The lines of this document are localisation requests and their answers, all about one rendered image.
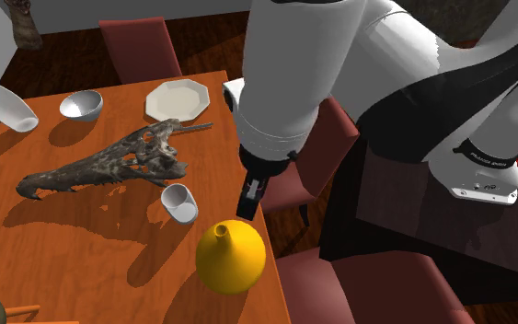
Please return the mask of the white octagonal plate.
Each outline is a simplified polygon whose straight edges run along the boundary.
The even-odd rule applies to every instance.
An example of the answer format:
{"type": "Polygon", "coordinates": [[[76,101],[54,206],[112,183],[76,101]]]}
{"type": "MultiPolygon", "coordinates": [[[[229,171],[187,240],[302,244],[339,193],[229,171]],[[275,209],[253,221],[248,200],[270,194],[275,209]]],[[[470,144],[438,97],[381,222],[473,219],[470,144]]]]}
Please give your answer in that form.
{"type": "Polygon", "coordinates": [[[145,114],[157,121],[189,122],[209,106],[208,88],[191,79],[167,81],[146,96],[145,114]]]}

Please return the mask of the brown rough trunk figure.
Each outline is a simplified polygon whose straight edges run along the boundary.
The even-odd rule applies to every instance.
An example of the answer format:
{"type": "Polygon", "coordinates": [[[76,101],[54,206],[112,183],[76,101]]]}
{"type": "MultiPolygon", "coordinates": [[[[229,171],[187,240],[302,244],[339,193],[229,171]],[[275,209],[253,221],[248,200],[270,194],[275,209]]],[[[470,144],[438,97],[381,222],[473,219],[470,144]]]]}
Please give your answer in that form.
{"type": "Polygon", "coordinates": [[[38,51],[43,42],[30,14],[30,0],[5,0],[10,9],[14,41],[19,49],[38,51]]]}

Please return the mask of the dark grey animal skull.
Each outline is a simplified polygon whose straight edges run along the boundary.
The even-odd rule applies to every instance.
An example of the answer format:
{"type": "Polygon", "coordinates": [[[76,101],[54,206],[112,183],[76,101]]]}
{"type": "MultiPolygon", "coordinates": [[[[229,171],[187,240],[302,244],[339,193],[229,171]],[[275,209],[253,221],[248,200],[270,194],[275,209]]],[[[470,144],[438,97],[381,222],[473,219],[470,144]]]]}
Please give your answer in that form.
{"type": "Polygon", "coordinates": [[[105,185],[129,179],[145,179],[164,187],[168,179],[186,175],[184,162],[177,160],[178,150],[168,143],[174,132],[211,127],[210,122],[184,126],[177,119],[147,125],[122,137],[95,154],[60,168],[27,175],[16,186],[17,193],[37,200],[38,190],[73,191],[80,185],[105,185]]]}

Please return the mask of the yellow round vase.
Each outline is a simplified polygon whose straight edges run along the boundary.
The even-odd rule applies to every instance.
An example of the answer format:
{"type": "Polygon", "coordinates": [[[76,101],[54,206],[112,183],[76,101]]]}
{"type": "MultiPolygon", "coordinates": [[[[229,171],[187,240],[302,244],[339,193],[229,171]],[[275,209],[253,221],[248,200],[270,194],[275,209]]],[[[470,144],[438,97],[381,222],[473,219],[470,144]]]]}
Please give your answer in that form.
{"type": "Polygon", "coordinates": [[[246,292],[262,275],[265,243],[258,231],[239,220],[211,226],[196,248],[196,272],[211,290],[222,295],[246,292]]]}

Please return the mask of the dark red chair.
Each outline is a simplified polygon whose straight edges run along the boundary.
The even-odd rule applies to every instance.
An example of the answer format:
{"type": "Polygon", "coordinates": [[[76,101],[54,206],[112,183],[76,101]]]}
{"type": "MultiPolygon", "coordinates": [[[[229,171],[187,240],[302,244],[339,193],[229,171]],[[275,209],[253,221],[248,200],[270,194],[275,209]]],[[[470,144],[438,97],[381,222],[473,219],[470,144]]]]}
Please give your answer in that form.
{"type": "Polygon", "coordinates": [[[182,76],[163,17],[100,20],[98,25],[122,84],[182,76]]]}
{"type": "Polygon", "coordinates": [[[298,158],[282,174],[269,180],[260,201],[262,212],[298,207],[308,225],[307,205],[317,199],[358,137],[353,121],[337,100],[323,100],[298,158]]]}
{"type": "Polygon", "coordinates": [[[292,324],[476,324],[433,259],[388,251],[276,260],[292,324]]]}

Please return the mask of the orange wooden table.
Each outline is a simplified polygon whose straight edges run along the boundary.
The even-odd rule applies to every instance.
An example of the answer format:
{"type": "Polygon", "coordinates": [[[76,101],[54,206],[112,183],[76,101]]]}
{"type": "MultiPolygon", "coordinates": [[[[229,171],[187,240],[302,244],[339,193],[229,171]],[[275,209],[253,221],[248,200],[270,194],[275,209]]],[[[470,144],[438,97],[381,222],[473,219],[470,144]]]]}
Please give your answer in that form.
{"type": "Polygon", "coordinates": [[[223,71],[195,75],[210,103],[191,133],[170,143],[187,164],[182,179],[199,208],[195,222],[173,221],[161,190],[142,180],[17,194],[28,174],[89,156],[148,124],[148,81],[104,87],[94,122],[68,121],[62,95],[32,98],[30,133],[0,126],[0,301],[39,307],[37,320],[79,324],[290,324],[273,260],[240,295],[218,295],[195,271],[195,250],[213,224],[236,215],[245,172],[222,94],[223,71]]]}

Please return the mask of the white bottle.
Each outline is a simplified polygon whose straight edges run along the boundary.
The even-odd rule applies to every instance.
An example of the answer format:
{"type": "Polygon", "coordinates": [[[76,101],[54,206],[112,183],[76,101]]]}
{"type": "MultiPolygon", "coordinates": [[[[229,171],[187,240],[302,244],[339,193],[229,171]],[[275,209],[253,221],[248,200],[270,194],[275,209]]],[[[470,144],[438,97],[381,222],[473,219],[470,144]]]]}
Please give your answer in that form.
{"type": "Polygon", "coordinates": [[[38,126],[39,119],[21,97],[0,86],[0,122],[18,133],[26,133],[38,126]]]}

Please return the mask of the white cup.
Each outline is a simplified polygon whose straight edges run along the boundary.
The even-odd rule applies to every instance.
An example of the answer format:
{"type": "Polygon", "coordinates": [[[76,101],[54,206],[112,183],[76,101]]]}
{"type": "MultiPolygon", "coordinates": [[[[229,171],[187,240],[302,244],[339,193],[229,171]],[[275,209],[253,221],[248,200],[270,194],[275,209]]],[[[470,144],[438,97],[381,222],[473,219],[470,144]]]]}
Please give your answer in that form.
{"type": "Polygon", "coordinates": [[[182,225],[193,223],[199,213],[190,190],[183,184],[168,185],[161,193],[161,203],[172,219],[182,225]]]}

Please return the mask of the white bowl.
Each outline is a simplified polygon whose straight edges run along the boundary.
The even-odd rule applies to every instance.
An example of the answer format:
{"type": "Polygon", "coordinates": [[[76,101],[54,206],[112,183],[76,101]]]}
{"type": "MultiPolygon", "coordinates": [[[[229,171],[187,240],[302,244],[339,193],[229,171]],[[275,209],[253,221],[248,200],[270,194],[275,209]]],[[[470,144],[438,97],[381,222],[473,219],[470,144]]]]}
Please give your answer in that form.
{"type": "Polygon", "coordinates": [[[73,121],[92,122],[103,108],[103,97],[95,90],[77,91],[60,104],[61,114],[73,121]]]}

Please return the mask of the dark robot stand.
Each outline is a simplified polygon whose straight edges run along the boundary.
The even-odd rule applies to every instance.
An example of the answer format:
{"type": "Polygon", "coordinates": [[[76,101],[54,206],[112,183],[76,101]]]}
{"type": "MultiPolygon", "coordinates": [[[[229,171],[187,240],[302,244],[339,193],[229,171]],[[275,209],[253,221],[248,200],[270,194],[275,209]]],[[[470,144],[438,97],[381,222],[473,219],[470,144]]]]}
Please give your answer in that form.
{"type": "Polygon", "coordinates": [[[324,260],[418,252],[465,305],[518,301],[518,198],[457,199],[427,165],[376,156],[362,138],[334,176],[319,245],[324,260]]]}

